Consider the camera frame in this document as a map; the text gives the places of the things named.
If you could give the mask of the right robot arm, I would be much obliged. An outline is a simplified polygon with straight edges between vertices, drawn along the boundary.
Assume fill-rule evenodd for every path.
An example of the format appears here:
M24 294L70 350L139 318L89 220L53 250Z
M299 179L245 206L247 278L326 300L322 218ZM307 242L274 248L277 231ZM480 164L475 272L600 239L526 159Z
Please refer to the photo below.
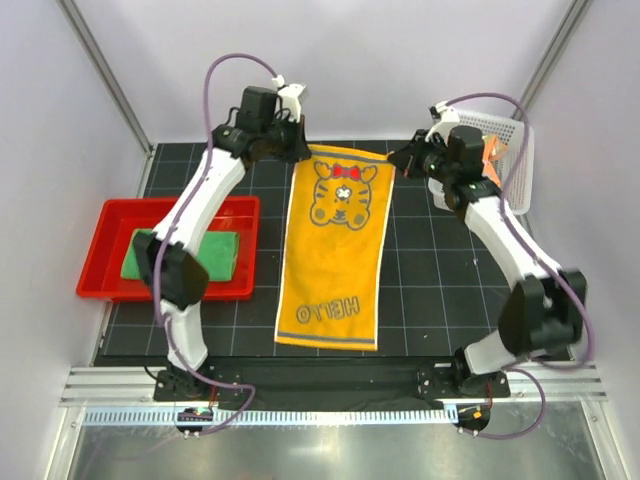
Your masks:
M512 179L493 180L485 172L493 148L454 105L432 106L433 126L416 131L388 160L406 178L440 184L446 208L483 242L510 286L497 330L451 360L452 388L473 396L507 367L590 340L592 328L585 276L562 268L516 220L507 201Z

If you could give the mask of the yellow printed towel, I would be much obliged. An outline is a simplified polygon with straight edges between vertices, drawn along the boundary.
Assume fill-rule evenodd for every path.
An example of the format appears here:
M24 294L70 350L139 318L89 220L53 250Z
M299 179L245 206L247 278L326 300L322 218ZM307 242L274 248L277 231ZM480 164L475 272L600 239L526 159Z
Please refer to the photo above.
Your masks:
M384 154L311 152L293 170L274 341L375 351L395 170Z

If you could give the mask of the green microfiber towel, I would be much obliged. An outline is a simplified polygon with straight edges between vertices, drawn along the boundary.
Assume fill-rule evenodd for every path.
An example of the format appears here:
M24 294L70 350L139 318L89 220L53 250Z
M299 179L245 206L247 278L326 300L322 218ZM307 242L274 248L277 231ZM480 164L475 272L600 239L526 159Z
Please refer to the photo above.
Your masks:
M151 230L135 229L131 236L132 240L138 232L150 233ZM141 275L132 240L121 266L120 277L125 280L140 280ZM207 231L200 244L196 259L206 270L210 282L229 282L236 269L238 250L238 233Z

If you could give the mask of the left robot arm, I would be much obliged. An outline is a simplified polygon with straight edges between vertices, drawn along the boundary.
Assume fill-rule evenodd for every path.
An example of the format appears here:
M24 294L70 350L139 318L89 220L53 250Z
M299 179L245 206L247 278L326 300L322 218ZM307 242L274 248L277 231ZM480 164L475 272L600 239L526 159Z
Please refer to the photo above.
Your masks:
M204 235L225 199L264 159L295 164L311 156L305 138L303 84L273 79L269 88L249 86L227 121L205 126L207 146L195 174L165 217L148 233L134 235L139 272L149 288L158 325L168 343L169 371L190 400L208 395L201 303L209 275L197 259Z

